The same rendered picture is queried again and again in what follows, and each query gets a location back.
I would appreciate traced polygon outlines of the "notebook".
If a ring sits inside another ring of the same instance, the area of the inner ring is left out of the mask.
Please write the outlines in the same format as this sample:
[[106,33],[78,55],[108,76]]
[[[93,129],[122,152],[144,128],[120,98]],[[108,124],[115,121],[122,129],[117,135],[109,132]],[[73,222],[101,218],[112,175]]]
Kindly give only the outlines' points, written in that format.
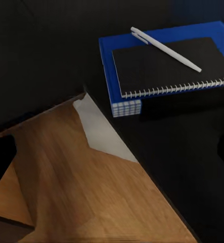
[[224,56],[211,37],[162,44],[201,71],[152,44],[112,50],[122,99],[224,86]]

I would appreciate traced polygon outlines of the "pen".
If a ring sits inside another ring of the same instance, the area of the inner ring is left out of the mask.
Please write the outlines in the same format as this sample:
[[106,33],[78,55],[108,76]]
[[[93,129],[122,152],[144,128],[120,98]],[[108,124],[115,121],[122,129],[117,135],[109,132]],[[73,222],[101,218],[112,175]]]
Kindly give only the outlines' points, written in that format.
[[[176,60],[180,61],[181,63],[189,66],[191,69],[196,70],[197,72],[200,72],[201,69],[196,66],[195,64],[193,64],[191,61],[187,60],[185,57],[181,57],[180,54],[178,54],[177,52],[172,51],[170,48],[168,48],[167,46],[163,45],[162,43],[158,42],[157,40],[153,39],[152,37],[148,36],[147,34],[145,34],[144,32],[132,27],[132,35],[135,36],[136,38],[140,39],[141,41],[143,41],[144,43],[148,44],[152,44],[154,46],[156,46],[157,48],[159,48],[161,51],[164,51],[166,53],[168,53],[170,56],[172,56],[173,58],[175,58]],[[146,45],[146,46],[147,46]]]

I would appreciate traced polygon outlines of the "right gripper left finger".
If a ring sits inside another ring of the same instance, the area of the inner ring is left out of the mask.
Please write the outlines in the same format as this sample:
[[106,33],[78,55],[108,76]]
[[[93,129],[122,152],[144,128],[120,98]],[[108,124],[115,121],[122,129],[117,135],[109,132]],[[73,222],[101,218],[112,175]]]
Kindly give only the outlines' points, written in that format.
[[0,180],[17,154],[17,147],[12,135],[0,137]]

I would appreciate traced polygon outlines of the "folder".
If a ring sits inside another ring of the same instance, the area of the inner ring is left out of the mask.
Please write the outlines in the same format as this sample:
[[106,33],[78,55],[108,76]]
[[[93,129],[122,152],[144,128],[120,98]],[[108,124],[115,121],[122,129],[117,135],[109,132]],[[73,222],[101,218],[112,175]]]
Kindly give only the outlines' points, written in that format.
[[[160,43],[211,37],[224,56],[224,24],[221,21],[144,31]],[[99,47],[112,116],[122,117],[224,100],[224,86],[122,99],[112,50],[147,45],[130,34],[99,38]]]

